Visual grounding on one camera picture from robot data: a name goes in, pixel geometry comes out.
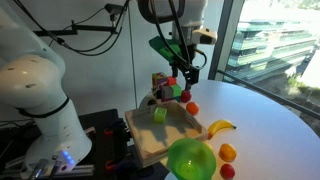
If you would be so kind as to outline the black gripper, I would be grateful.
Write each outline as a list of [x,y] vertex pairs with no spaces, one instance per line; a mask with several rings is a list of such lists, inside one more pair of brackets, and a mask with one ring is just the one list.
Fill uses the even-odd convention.
[[191,87],[196,84],[199,80],[199,71],[200,67],[193,64],[193,59],[198,50],[194,45],[178,45],[173,43],[171,45],[172,53],[172,76],[174,78],[178,77],[178,70],[187,71],[184,73],[184,78],[186,81],[185,90],[189,91]]

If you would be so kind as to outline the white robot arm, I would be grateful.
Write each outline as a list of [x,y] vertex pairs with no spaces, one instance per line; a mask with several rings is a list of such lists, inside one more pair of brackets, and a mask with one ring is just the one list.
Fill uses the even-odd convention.
[[0,100],[35,120],[41,131],[25,155],[25,176],[56,169],[70,172],[92,148],[61,81],[65,62],[0,2]]

